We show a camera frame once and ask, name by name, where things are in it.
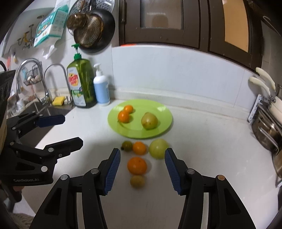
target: blue lotion bottle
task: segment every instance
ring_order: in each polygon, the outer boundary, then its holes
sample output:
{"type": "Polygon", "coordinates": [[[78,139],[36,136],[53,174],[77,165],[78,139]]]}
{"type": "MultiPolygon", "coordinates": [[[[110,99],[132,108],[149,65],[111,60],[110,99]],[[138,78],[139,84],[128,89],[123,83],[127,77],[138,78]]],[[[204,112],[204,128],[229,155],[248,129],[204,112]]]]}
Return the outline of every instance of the blue lotion bottle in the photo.
{"type": "Polygon", "coordinates": [[[99,63],[94,65],[97,71],[93,83],[98,103],[107,106],[110,103],[109,84],[107,77],[100,70],[100,65],[99,63]]]}

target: sponge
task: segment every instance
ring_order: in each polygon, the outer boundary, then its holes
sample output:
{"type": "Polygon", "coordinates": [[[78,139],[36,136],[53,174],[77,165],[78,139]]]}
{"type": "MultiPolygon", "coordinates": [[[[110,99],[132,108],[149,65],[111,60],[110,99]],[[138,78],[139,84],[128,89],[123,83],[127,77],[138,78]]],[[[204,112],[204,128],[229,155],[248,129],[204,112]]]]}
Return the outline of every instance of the sponge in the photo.
{"type": "Polygon", "coordinates": [[[66,99],[66,97],[64,97],[64,96],[56,97],[54,99],[54,101],[52,102],[52,104],[53,104],[53,106],[62,106],[65,99],[66,99]]]}

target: bottle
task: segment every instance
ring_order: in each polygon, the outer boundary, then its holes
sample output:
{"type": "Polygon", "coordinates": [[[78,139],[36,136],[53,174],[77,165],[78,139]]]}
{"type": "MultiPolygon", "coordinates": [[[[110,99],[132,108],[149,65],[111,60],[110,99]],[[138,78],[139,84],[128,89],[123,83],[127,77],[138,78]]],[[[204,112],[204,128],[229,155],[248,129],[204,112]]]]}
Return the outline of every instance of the bottle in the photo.
{"type": "Polygon", "coordinates": [[[79,44],[72,47],[75,47],[76,54],[74,61],[67,67],[67,73],[74,104],[81,108],[93,107],[97,103],[93,85],[93,68],[90,61],[82,59],[81,54],[78,53],[79,44]]]}
{"type": "Polygon", "coordinates": [[[110,103],[109,84],[107,77],[103,75],[100,70],[100,65],[101,64],[94,65],[97,71],[93,83],[98,103],[102,106],[106,106],[110,103]]]}

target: orange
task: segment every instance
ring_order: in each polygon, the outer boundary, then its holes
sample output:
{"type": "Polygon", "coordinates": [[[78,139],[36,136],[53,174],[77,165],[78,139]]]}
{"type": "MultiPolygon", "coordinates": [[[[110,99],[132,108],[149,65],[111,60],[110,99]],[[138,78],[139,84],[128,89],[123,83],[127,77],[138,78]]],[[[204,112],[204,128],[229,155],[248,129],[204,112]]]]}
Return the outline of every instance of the orange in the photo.
{"type": "Polygon", "coordinates": [[[137,155],[144,155],[147,152],[147,147],[142,142],[135,142],[133,144],[132,149],[133,152],[136,153],[137,155]]]}
{"type": "Polygon", "coordinates": [[[143,175],[147,170],[147,164],[142,158],[133,157],[127,162],[127,168],[134,175],[143,175]]]}
{"type": "Polygon", "coordinates": [[[129,113],[122,110],[118,113],[118,120],[123,123],[127,123],[130,120],[129,113]]]}
{"type": "Polygon", "coordinates": [[[127,111],[128,113],[132,113],[133,112],[133,106],[131,106],[131,105],[126,105],[125,107],[124,107],[124,111],[127,111]]]}

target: kitchen sink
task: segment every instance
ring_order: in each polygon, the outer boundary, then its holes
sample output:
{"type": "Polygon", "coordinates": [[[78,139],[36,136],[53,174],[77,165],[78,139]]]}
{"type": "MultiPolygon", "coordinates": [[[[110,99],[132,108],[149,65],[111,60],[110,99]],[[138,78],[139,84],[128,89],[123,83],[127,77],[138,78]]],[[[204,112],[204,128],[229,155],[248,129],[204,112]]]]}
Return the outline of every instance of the kitchen sink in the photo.
{"type": "MultiPolygon", "coordinates": [[[[63,106],[43,106],[39,102],[32,102],[26,106],[26,108],[21,112],[32,113],[35,111],[36,114],[43,114],[43,116],[52,116],[52,115],[66,115],[69,113],[74,106],[72,105],[63,105],[63,106]]],[[[48,127],[36,127],[26,135],[20,138],[20,142],[26,146],[36,147],[41,139],[53,128],[53,126],[48,127]]]]}

